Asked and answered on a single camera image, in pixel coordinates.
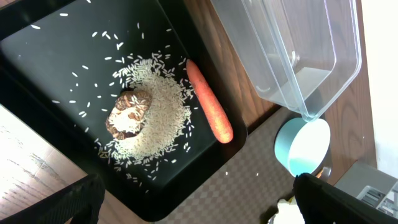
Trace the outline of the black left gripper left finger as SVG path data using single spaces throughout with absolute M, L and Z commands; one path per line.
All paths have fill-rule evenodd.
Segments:
M 98 174 L 90 174 L 11 215 L 1 223 L 84 223 L 96 224 L 105 196 L 105 186 Z

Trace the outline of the pile of rice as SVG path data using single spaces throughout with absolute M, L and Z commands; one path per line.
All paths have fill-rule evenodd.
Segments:
M 150 194 L 183 166 L 198 102 L 186 53 L 157 1 L 73 1 L 25 28 L 32 80 L 59 123 L 93 142 L 98 159 L 133 192 Z M 152 95 L 141 132 L 116 140 L 106 118 L 124 91 Z

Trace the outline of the brown food scrap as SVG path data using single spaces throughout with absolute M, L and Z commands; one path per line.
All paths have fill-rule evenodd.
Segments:
M 116 140 L 137 136 L 144 127 L 152 95 L 144 90 L 124 91 L 106 118 L 105 126 Z

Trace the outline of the light blue bowl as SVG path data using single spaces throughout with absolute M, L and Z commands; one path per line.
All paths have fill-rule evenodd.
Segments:
M 303 118 L 293 118 L 277 133 L 275 157 L 294 177 L 311 174 L 325 158 L 330 138 L 330 127 L 324 119 L 307 122 Z

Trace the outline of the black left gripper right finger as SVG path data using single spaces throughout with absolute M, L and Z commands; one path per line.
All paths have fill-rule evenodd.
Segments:
M 305 224 L 397 224 L 397 219 L 304 173 L 296 176 L 293 193 Z

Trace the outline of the white paper wrapper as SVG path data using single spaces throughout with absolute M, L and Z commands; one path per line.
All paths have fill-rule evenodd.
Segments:
M 277 209 L 277 213 L 268 220 L 267 224 L 305 224 L 295 197 L 289 200 L 280 199 Z

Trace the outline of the orange carrot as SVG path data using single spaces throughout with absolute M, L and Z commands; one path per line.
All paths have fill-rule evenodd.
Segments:
M 215 138 L 223 144 L 231 142 L 234 137 L 232 125 L 205 77 L 192 60 L 187 60 L 186 70 Z

